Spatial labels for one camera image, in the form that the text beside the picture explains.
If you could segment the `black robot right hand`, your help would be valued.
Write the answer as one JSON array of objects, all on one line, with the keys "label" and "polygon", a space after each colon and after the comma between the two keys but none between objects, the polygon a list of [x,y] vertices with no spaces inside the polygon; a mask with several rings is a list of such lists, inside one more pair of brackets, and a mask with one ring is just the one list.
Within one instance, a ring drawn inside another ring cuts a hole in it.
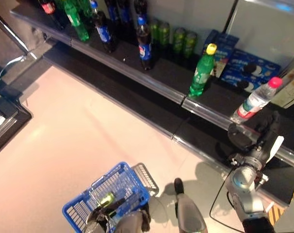
[{"label": "black robot right hand", "polygon": [[274,111],[264,122],[257,126],[255,132],[245,129],[243,125],[231,123],[228,128],[228,138],[238,149],[250,151],[260,146],[262,149],[269,143],[272,148],[275,140],[279,136],[280,114]]}]

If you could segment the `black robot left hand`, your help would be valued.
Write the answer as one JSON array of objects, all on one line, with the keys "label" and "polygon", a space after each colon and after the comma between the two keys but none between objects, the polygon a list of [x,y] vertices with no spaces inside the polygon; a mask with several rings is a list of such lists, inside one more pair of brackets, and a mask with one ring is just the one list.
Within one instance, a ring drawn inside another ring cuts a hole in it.
[{"label": "black robot left hand", "polygon": [[125,202],[125,198],[117,201],[105,198],[95,210],[93,210],[86,220],[83,233],[106,233],[110,231],[111,215],[116,214],[116,210]]}]

